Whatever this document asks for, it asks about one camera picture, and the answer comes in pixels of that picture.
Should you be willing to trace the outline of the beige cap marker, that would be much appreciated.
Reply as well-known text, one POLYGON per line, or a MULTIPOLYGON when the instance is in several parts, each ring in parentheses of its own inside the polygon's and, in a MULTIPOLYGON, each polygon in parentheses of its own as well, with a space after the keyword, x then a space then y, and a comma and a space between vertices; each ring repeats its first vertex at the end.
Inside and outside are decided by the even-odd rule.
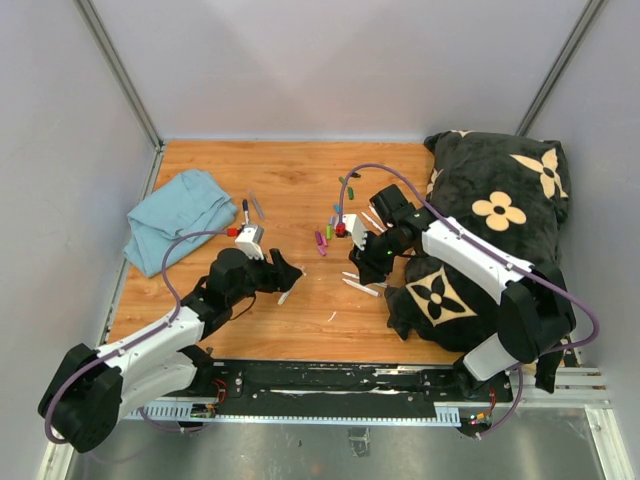
POLYGON ((302 278, 304 278, 304 277, 306 276, 306 267, 305 267, 304 265, 297 266, 297 268, 301 271, 301 276, 300 276, 300 277, 299 277, 299 278, 294 282, 293 286, 292 286, 289 290, 287 290, 286 292, 284 292, 284 293, 282 293, 282 294, 281 294, 281 296, 280 296, 280 298, 278 299, 278 302, 277 302, 277 304, 278 304, 279 306, 282 306, 282 305, 286 302, 286 300, 288 299, 288 297, 289 297, 289 296, 291 295, 291 293, 293 292, 293 290, 294 290, 294 288, 295 288, 296 284, 297 284, 297 283, 298 283, 302 278))

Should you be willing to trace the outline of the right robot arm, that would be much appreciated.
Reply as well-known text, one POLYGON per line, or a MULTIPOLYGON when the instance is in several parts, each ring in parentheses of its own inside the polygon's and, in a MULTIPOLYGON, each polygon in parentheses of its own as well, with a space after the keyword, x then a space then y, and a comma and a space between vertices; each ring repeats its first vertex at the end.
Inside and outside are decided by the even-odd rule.
POLYGON ((551 393, 562 361, 562 339, 576 326, 564 277, 552 263, 514 257, 444 217, 430 205, 417 209, 391 185, 371 202, 388 230, 376 235, 356 214, 339 215, 338 236, 351 237, 349 255, 363 285, 378 283, 395 258, 416 248, 481 288, 497 307, 496 331, 454 365, 453 387, 466 400, 486 392, 489 380, 516 365, 535 363, 535 385, 551 393))

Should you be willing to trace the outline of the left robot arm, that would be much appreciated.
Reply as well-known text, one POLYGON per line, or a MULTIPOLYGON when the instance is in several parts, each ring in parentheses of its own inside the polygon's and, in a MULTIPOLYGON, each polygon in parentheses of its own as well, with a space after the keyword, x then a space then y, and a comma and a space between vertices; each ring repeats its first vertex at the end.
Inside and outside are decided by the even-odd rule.
POLYGON ((236 304, 259 293, 288 292, 303 275, 279 250, 269 253, 268 260, 251 259, 226 248, 161 319, 99 348, 71 348, 37 407, 47 438, 86 453, 123 418, 159 397, 207 393, 214 383, 213 361, 198 342, 230 321, 236 304))

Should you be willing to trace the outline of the green cap marker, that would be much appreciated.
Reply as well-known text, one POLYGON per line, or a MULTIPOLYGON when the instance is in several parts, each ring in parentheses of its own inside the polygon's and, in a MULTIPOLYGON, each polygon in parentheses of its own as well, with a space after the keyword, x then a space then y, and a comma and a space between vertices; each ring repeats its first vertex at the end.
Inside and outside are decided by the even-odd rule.
POLYGON ((375 230, 384 233, 386 231, 385 228, 383 228, 382 226, 380 226, 370 215, 368 215, 366 212, 362 211, 361 216, 371 225, 374 227, 375 230))

